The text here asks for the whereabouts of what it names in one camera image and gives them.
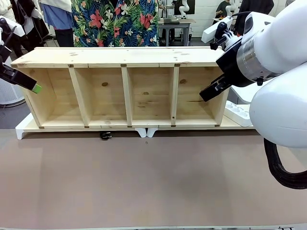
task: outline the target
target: floral shirt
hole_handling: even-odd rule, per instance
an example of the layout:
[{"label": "floral shirt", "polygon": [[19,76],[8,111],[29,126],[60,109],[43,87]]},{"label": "floral shirt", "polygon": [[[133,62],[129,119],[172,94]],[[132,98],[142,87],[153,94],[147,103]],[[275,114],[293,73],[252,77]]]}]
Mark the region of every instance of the floral shirt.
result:
[{"label": "floral shirt", "polygon": [[157,46],[157,0],[72,0],[76,47]]}]

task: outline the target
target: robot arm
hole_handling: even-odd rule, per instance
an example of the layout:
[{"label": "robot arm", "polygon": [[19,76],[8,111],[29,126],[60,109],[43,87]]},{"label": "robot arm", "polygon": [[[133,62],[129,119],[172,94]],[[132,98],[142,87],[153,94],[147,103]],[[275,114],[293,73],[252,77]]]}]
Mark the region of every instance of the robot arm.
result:
[{"label": "robot arm", "polygon": [[[176,2],[179,2],[180,0],[173,0],[173,5],[176,4]],[[187,18],[186,12],[190,10],[190,7],[188,5],[188,0],[182,0],[182,6],[179,7],[179,11],[181,13],[181,18]]]},{"label": "robot arm", "polygon": [[[306,14],[307,2],[296,0],[276,18],[252,12],[246,18],[244,35],[239,38],[228,31],[225,22],[215,26],[217,41],[226,42],[225,53],[216,61],[223,75],[200,92],[208,101],[231,85],[245,87],[255,82],[262,85],[274,78],[254,96],[250,119],[265,138],[272,175],[282,185],[294,189],[307,188],[307,172],[287,172],[276,144],[307,148]],[[206,30],[203,41],[211,36],[212,31]]]},{"label": "robot arm", "polygon": [[238,8],[238,6],[236,5],[236,0],[230,0],[229,3],[230,3],[230,6],[226,6],[226,12],[227,12],[227,16],[231,17],[232,15],[231,11],[235,11]]},{"label": "robot arm", "polygon": [[[4,62],[9,58],[11,54],[11,51],[6,47],[6,45],[12,37],[13,33],[20,37],[25,35],[22,26],[10,19],[0,16],[0,27],[0,78],[7,81],[8,83],[14,85],[17,84],[25,89],[39,93],[41,87],[36,83],[34,79],[4,64]],[[2,33],[9,35],[5,43],[1,40]]]}]

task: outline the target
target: black cable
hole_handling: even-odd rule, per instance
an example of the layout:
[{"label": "black cable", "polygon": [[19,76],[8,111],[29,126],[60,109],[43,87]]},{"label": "black cable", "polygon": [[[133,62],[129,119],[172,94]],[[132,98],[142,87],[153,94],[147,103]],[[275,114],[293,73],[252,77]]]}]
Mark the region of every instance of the black cable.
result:
[{"label": "black cable", "polygon": [[264,139],[264,148],[270,172],[280,184],[293,189],[307,189],[307,171],[288,172],[279,158],[276,144]]},{"label": "black cable", "polygon": [[235,13],[235,14],[233,14],[230,18],[235,17],[235,16],[238,16],[238,15],[244,15],[244,14],[250,14],[250,13],[251,13],[251,11]]}]

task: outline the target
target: white stand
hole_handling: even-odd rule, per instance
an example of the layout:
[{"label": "white stand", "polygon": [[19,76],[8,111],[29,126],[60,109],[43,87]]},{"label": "white stand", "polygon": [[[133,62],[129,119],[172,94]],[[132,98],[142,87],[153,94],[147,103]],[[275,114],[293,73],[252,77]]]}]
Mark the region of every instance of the white stand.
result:
[{"label": "white stand", "polygon": [[157,130],[158,128],[148,128],[147,137],[152,138]]},{"label": "white stand", "polygon": [[145,138],[147,136],[145,128],[135,128],[135,131],[137,131],[139,133],[141,138]]},{"label": "white stand", "polygon": [[[247,109],[245,105],[242,104],[240,107],[243,109]],[[53,132],[101,132],[101,131],[137,131],[141,138],[149,137],[152,138],[154,136],[154,133],[157,130],[234,130],[234,129],[254,129],[253,126],[249,127],[242,127],[238,123],[230,120],[228,117],[224,116],[221,126],[215,127],[156,127],[156,128],[148,128],[148,132],[146,132],[145,128],[39,128],[37,124],[35,123],[35,120],[33,118],[32,114],[29,114],[19,125],[16,127],[16,135],[19,140],[23,139],[26,133],[53,133]]]},{"label": "white stand", "polygon": [[24,138],[26,133],[22,129],[17,129],[16,134],[17,134],[17,139],[21,140]]}]

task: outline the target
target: wooden shelf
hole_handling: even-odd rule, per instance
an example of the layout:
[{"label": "wooden shelf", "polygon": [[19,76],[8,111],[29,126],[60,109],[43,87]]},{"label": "wooden shelf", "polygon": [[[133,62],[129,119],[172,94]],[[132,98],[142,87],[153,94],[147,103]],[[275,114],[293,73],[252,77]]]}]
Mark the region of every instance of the wooden shelf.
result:
[{"label": "wooden shelf", "polygon": [[41,128],[218,127],[228,91],[207,103],[199,92],[222,74],[215,63],[222,53],[207,47],[42,48],[12,66],[42,86],[39,94],[24,90]]},{"label": "wooden shelf", "polygon": [[185,67],[179,70],[177,121],[179,126],[197,125],[214,127],[220,125],[225,107],[224,94],[204,102],[199,92],[220,76],[218,67]]},{"label": "wooden shelf", "polygon": [[58,128],[65,123],[83,127],[78,101],[68,69],[21,69],[42,86],[35,94],[25,91],[25,99],[40,127]]},{"label": "wooden shelf", "polygon": [[169,120],[171,68],[129,68],[133,121]]},{"label": "wooden shelf", "polygon": [[70,69],[85,126],[127,127],[120,68]]}]

